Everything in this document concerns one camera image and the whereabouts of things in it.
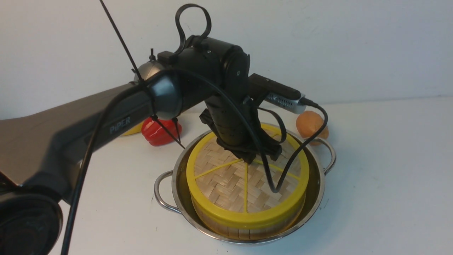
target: yellow steamer band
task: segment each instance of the yellow steamer band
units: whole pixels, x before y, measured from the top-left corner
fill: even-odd
[[[262,124],[262,127],[264,130],[267,132],[273,133],[274,135],[281,135],[280,129],[276,128],[271,125],[266,125]],[[187,163],[187,183],[188,187],[190,190],[190,193],[192,195],[192,201],[194,203],[194,207],[197,209],[197,213],[204,214],[200,215],[200,218],[202,221],[205,222],[208,226],[210,225],[209,222],[206,222],[205,216],[209,217],[210,219],[214,220],[216,223],[230,227],[230,228],[235,228],[235,229],[248,229],[248,230],[257,230],[257,229],[264,229],[264,228],[269,228],[272,226],[276,226],[278,224],[282,224],[283,221],[288,222],[288,218],[291,218],[291,221],[294,220],[294,216],[297,216],[303,206],[304,200],[305,200],[305,189],[307,188],[307,183],[308,183],[308,178],[309,178],[309,166],[308,166],[308,160],[307,157],[302,151],[298,155],[298,160],[300,164],[296,164],[297,162],[293,162],[293,165],[300,165],[300,172],[299,174],[295,175],[290,172],[288,172],[288,175],[286,178],[293,178],[297,180],[297,184],[294,186],[294,190],[291,189],[292,193],[289,194],[284,201],[281,201],[279,204],[274,205],[271,208],[267,208],[264,211],[258,211],[258,212],[248,212],[247,210],[247,200],[248,200],[248,195],[247,192],[249,190],[248,185],[248,180],[250,177],[244,178],[245,176],[249,176],[248,174],[248,168],[249,166],[243,162],[241,159],[237,159],[235,157],[229,157],[229,161],[225,162],[224,164],[217,164],[212,169],[209,169],[203,173],[198,173],[196,175],[196,161],[200,153],[203,153],[203,150],[206,149],[206,147],[210,146],[208,144],[210,141],[212,142],[213,139],[215,139],[215,134],[214,133],[209,133],[207,134],[204,138],[198,142],[198,144],[195,146],[193,149],[192,153],[190,154],[188,163]],[[287,136],[286,141],[289,143],[289,145],[293,148],[291,148],[293,151],[299,147],[299,143],[290,135]],[[260,160],[258,160],[259,157],[257,157],[254,162],[258,164],[262,164]],[[282,172],[283,169],[281,169],[278,166],[272,165],[272,161],[270,161],[270,168],[274,170],[274,173],[277,172]],[[243,193],[241,194],[241,197],[243,198],[243,205],[241,206],[243,209],[242,211],[231,211],[227,210],[224,208],[221,208],[220,206],[214,204],[211,202],[208,197],[206,197],[205,194],[200,190],[200,187],[197,184],[197,179],[201,178],[207,174],[211,174],[212,172],[215,172],[219,169],[225,169],[228,166],[231,165],[236,165],[238,164],[243,164],[243,170],[244,170],[244,175],[241,177],[241,186],[243,185]]]

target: white wall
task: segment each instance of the white wall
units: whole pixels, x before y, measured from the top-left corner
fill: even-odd
[[[174,51],[187,0],[106,0],[137,64]],[[193,0],[211,36],[251,54],[251,72],[321,103],[453,95],[451,0]],[[201,11],[182,25],[200,34]],[[131,65],[96,0],[3,0],[0,119],[130,81]]]

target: table surface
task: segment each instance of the table surface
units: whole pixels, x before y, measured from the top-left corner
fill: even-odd
[[[182,148],[153,147],[137,134],[93,155],[70,254],[451,254],[453,98],[324,107],[338,160],[320,208],[295,233],[242,247],[199,232],[153,195],[157,176],[173,169]],[[295,131],[296,115],[276,112]],[[180,117],[185,145],[208,130],[198,115]],[[267,113],[260,119],[275,122]],[[327,150],[316,151],[327,164]],[[161,193],[174,204],[169,179]],[[61,206],[66,218],[69,206]],[[59,254],[62,239],[50,254]]]

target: red bell pepper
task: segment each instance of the red bell pepper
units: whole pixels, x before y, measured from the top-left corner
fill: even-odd
[[[166,127],[170,133],[177,139],[178,133],[173,120],[159,120],[164,127]],[[183,127],[177,122],[179,134],[183,130]],[[159,123],[153,121],[151,118],[147,118],[142,125],[141,133],[145,139],[152,146],[160,146],[170,142],[173,142],[173,138],[159,125]]]

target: metal pot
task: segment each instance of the metal pot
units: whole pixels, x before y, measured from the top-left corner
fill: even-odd
[[[325,188],[325,180],[324,177],[326,174],[329,173],[329,171],[332,169],[333,165],[336,162],[337,155],[335,153],[335,150],[333,147],[328,143],[325,139],[322,138],[316,138],[314,141],[315,142],[320,142],[321,144],[325,145],[330,153],[331,153],[331,161],[329,165],[326,168],[323,168],[320,164],[319,159],[317,158],[316,154],[313,152],[313,149],[310,146],[307,146],[304,151],[305,154],[307,155],[308,158],[308,164],[310,166],[310,179],[308,181],[307,189],[306,189],[306,198],[305,198],[305,204],[302,209],[302,212],[300,215],[297,217],[297,219],[294,221],[291,227],[289,227],[287,230],[284,232],[281,232],[279,234],[276,234],[274,236],[270,236],[264,239],[259,239],[259,240],[236,240],[236,239],[231,239],[222,235],[219,235],[211,230],[209,230],[204,223],[200,220],[198,217],[193,204],[192,204],[192,199],[190,196],[190,191],[187,185],[187,179],[186,179],[186,165],[187,165],[187,160],[190,156],[190,153],[192,152],[194,146],[200,141],[205,135],[210,133],[211,131],[208,131],[199,137],[197,137],[195,140],[193,140],[189,146],[186,147],[186,149],[181,153],[181,156],[179,156],[178,161],[176,162],[175,168],[172,171],[168,171],[160,175],[155,184],[154,184],[154,196],[156,200],[159,202],[159,204],[166,210],[176,212],[179,214],[182,214],[186,220],[192,224],[196,229],[201,231],[202,233],[224,241],[228,243],[234,243],[234,244],[240,244],[240,245],[253,245],[253,244],[262,244],[262,243],[267,243],[271,241],[278,240],[284,236],[287,236],[291,234],[292,232],[296,231],[300,227],[302,227],[310,218],[313,216],[313,214],[316,212],[316,210],[319,207],[319,204],[321,203],[321,200],[324,195],[324,188]],[[292,135],[297,141],[298,138],[294,135],[294,133],[288,132],[290,135]],[[176,203],[176,207],[169,205],[165,201],[163,201],[160,193],[159,193],[159,186],[160,183],[163,179],[172,176],[172,192],[173,192],[173,198]]]

